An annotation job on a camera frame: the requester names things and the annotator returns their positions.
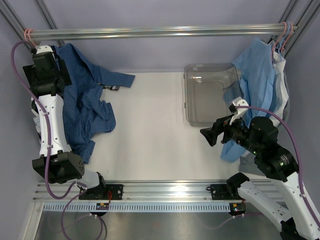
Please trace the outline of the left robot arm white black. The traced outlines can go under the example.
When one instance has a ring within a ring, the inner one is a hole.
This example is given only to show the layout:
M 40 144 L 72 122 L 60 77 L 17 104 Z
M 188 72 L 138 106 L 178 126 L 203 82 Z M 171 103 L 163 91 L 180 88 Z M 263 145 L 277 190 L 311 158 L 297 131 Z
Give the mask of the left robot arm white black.
M 80 197 L 103 199 L 108 192 L 99 172 L 85 171 L 82 158 L 67 143 L 64 123 L 64 89 L 72 82 L 65 62 L 52 50 L 38 48 L 32 54 L 32 65 L 23 67 L 40 125 L 39 158 L 33 169 L 44 178 L 48 193 L 54 198 L 52 184 L 72 181 L 80 188 Z

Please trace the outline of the blue checked shirt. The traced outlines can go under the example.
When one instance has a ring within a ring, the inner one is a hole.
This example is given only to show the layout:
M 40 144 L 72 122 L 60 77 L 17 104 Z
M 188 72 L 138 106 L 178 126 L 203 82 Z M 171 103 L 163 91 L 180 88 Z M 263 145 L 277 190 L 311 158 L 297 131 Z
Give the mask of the blue checked shirt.
M 101 99 L 105 87 L 130 88 L 135 76 L 90 62 L 73 44 L 54 47 L 65 62 L 71 85 L 63 92 L 63 126 L 72 151 L 88 164 L 93 154 L 96 134 L 109 133 L 116 127 L 111 103 Z

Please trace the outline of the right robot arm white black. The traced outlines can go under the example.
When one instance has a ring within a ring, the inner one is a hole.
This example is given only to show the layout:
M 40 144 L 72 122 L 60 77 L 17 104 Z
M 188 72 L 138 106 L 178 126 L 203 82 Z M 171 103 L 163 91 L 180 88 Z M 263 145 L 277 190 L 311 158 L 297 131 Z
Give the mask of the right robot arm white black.
M 200 133 L 210 146 L 223 135 L 222 143 L 233 141 L 254 155 L 258 169 L 272 181 L 282 195 L 286 207 L 261 192 L 243 173 L 226 180 L 226 193 L 230 198 L 250 202 L 267 217 L 280 232 L 283 240 L 318 240 L 320 238 L 319 214 L 306 203 L 308 194 L 299 182 L 299 166 L 293 155 L 278 144 L 278 129 L 267 117 L 254 117 L 249 127 L 231 116 L 219 118 L 212 127 Z

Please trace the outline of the pink wire hanger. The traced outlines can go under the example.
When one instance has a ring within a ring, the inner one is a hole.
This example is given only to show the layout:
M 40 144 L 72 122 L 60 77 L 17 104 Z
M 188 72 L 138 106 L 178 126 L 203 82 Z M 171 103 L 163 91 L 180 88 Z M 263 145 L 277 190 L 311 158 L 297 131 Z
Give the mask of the pink wire hanger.
M 31 28 L 31 31 L 30 31 L 30 34 L 29 34 L 29 37 L 30 37 L 30 40 L 31 40 L 31 44 L 34 46 L 34 47 L 36 47 L 37 46 L 37 44 L 34 42 L 34 40 L 32 39 L 32 37 L 31 37 L 31 33 L 32 33 L 32 31 L 33 31 L 34 29 L 33 28 Z

